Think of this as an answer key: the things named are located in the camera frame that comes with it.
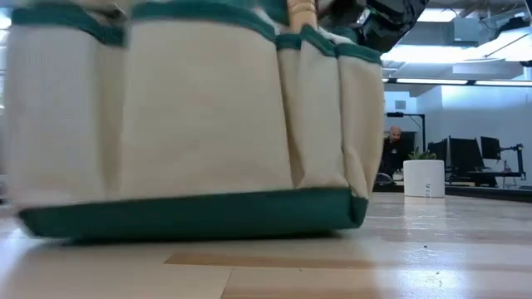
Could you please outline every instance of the green bag bottom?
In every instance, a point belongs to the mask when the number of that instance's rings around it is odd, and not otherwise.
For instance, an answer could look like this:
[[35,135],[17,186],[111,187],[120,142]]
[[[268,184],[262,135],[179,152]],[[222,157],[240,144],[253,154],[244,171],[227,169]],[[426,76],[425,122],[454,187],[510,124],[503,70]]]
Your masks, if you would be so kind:
[[28,208],[30,232],[70,239],[257,238],[358,228],[367,199],[350,189],[298,189]]

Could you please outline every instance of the light wood floor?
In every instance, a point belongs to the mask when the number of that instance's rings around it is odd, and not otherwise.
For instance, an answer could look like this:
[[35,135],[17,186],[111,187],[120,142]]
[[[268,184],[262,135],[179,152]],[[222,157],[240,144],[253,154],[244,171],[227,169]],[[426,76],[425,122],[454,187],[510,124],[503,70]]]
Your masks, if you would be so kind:
[[532,204],[376,194],[363,228],[331,236],[97,246],[4,213],[0,298],[530,299]]

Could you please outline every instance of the person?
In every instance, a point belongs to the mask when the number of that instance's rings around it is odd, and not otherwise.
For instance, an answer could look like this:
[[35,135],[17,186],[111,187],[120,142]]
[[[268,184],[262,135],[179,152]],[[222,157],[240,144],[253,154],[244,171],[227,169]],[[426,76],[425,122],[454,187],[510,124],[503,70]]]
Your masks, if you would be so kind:
[[402,169],[402,163],[407,157],[408,153],[401,139],[401,128],[393,126],[390,128],[388,136],[384,139],[379,172],[392,177],[398,169]]

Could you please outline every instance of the white pot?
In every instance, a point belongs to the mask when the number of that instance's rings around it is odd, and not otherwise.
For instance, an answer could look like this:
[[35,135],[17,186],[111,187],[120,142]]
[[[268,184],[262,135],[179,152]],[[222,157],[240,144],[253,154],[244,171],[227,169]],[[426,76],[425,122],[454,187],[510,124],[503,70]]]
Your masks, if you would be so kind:
[[443,198],[446,195],[446,172],[441,160],[410,160],[403,162],[405,195]]

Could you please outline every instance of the computer monitor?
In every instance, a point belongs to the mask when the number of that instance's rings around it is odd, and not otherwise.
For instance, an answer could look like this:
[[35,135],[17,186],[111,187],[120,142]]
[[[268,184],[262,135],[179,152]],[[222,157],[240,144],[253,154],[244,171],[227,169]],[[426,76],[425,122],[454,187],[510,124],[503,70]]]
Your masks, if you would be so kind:
[[451,165],[457,168],[458,173],[476,171],[484,167],[482,154],[476,139],[458,139],[449,137],[451,150]]
[[447,138],[443,139],[440,142],[433,143],[431,142],[428,146],[428,150],[436,154],[436,159],[447,161]]
[[500,159],[500,142],[498,139],[480,137],[480,147],[482,148],[482,158]]

